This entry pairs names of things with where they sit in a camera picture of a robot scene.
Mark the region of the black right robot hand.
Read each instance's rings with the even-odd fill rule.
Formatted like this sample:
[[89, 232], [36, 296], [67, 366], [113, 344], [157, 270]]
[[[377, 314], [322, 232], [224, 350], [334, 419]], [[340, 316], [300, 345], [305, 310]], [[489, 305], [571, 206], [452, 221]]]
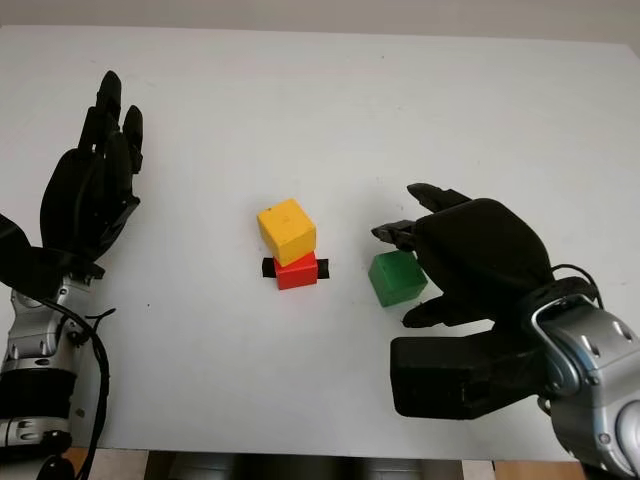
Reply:
[[471, 198], [427, 183], [411, 184], [407, 190], [428, 215], [386, 223], [371, 232], [414, 254], [441, 294], [409, 310], [403, 326], [454, 327], [491, 320], [495, 334], [531, 342], [517, 305], [554, 280], [536, 232], [495, 199]]

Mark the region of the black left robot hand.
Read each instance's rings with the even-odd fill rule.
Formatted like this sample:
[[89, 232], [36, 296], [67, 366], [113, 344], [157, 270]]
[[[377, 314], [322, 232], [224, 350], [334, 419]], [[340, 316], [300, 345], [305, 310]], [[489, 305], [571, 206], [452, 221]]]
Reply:
[[45, 248], [98, 260], [140, 204], [133, 177], [142, 167], [143, 115], [121, 114], [122, 84], [109, 70], [89, 107], [76, 147], [58, 161], [40, 207]]

